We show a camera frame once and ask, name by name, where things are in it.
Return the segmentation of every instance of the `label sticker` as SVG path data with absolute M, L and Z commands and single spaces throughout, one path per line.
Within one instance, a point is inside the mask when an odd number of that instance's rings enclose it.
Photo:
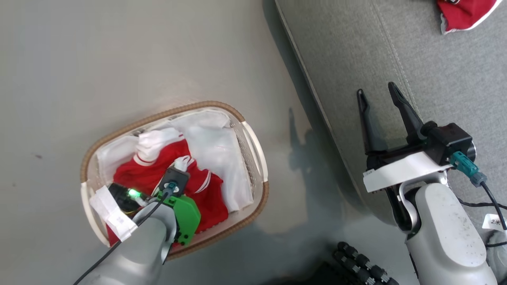
M 121 211 L 106 186 L 95 192 L 95 196 L 90 198 L 90 205 L 121 241 L 125 241 L 137 229 L 134 221 Z
M 370 170 L 368 170 L 368 171 L 364 172 L 364 173 L 363 173 L 363 177 L 366 177 L 366 176 L 368 176 L 368 175 L 372 174 L 374 171 L 375 171 L 374 169 L 370 169 Z
M 482 228 L 503 232 L 502 222 L 500 221 L 500 218 L 496 214 L 486 214 L 486 216 L 484 217 L 484 223 L 482 224 Z

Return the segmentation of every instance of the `couch seam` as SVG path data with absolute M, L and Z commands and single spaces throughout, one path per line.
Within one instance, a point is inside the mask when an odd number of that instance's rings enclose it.
M 372 5 L 373 5 L 373 3 L 370 2 L 370 11 L 372 12 L 372 16 L 373 17 L 377 16 L 377 18 L 378 18 L 378 15 L 376 15 L 376 13 L 373 11 Z M 396 68 L 396 64 L 394 63 L 394 57 L 393 57 L 392 53 L 389 51 L 389 44 L 387 43 L 387 37 L 384 37 L 385 34 L 382 32 L 382 28 L 380 27 L 380 23 L 379 23 L 380 19 L 378 21 L 374 21 L 374 22 L 377 24 L 377 28 L 379 30 L 380 37 L 384 41 L 384 45 L 385 45 L 385 49 L 387 51 L 387 55 L 389 55 L 389 59 L 391 60 L 392 68 L 394 69 L 394 72 L 396 73 L 396 77 L 398 78 L 398 82 L 401 85 L 402 84 L 402 81 L 400 79 L 401 74 L 399 74 L 398 68 Z
M 391 54 L 394 54 L 395 56 L 395 59 L 394 61 L 396 62 L 396 65 L 399 66 L 399 69 L 400 70 L 397 70 L 396 71 L 396 75 L 398 75 L 398 71 L 400 71 L 400 75 L 403 79 L 403 85 L 404 85 L 404 89 L 406 91 L 406 93 L 408 94 L 409 96 L 409 99 L 410 99 L 410 102 L 412 103 L 412 105 L 415 107 L 415 111 L 417 112 L 417 115 L 421 118 L 421 112 L 419 110 L 419 106 L 417 105 L 417 102 L 415 100 L 415 96 L 414 96 L 414 92 L 412 91 L 412 88 L 410 87 L 410 83 L 407 79 L 407 75 L 405 74 L 405 70 L 403 69 L 403 65 L 400 61 L 400 57 L 398 56 L 398 52 L 396 51 L 396 48 L 394 47 L 394 43 L 392 41 L 392 38 L 391 38 L 391 33 L 389 32 L 389 29 L 387 28 L 387 26 L 385 25 L 384 23 L 384 19 L 382 18 L 382 15 L 380 14 L 380 11 L 378 10 L 378 7 L 375 6 L 375 3 L 373 1 L 370 1 L 371 5 L 370 5 L 370 10 L 372 11 L 372 13 L 375 15 L 377 15 L 378 17 L 378 20 L 379 22 L 377 23 L 377 26 L 379 27 L 380 29 L 380 32 L 381 34 L 383 35 L 382 39 L 384 40 L 384 43 L 387 45 L 387 49 L 391 49 L 391 52 L 389 53 L 389 57 L 391 57 L 391 61 L 392 61 L 392 55 Z

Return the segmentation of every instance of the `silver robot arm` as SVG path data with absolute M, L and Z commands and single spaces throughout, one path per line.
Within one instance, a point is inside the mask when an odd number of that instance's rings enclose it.
M 143 208 L 133 220 L 138 222 L 144 218 L 156 204 L 152 202 Z M 161 204 L 131 237 L 119 244 L 79 285 L 156 284 L 176 229 L 174 210 Z
M 415 206 L 418 226 L 406 245 L 421 285 L 497 284 L 484 243 L 449 187 L 421 187 Z

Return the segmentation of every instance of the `couch cushion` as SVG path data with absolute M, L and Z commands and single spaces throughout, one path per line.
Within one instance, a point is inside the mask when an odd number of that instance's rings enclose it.
M 435 1 L 277 0 L 287 34 L 364 203 L 394 224 L 387 196 L 368 194 L 356 91 L 362 88 L 390 147 L 405 143 L 387 90 L 395 82 L 424 122 L 455 122 L 474 138 L 476 164 L 507 204 L 507 5 L 477 28 L 442 35 Z M 456 195 L 489 202 L 482 189 L 451 171 Z M 465 210 L 476 224 L 494 208 Z

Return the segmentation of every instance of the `white laundry basket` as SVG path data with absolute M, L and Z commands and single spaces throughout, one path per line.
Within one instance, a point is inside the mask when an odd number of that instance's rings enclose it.
M 206 101 L 171 109 L 137 121 L 100 139 L 88 150 L 81 165 L 81 198 L 90 226 L 102 243 L 109 246 L 105 222 L 90 207 L 89 200 L 98 189 L 110 184 L 111 181 L 103 181 L 99 175 L 97 150 L 118 137 L 139 133 L 153 125 L 160 124 L 163 120 L 174 119 L 202 110 L 220 110 L 231 119 L 231 127 L 235 130 L 243 161 L 248 170 L 253 204 L 240 211 L 230 213 L 225 221 L 196 234 L 190 245 L 175 248 L 168 259 L 181 257 L 225 238 L 251 223 L 260 214 L 266 204 L 269 192 L 268 169 L 261 145 L 252 128 L 236 109 L 221 102 Z

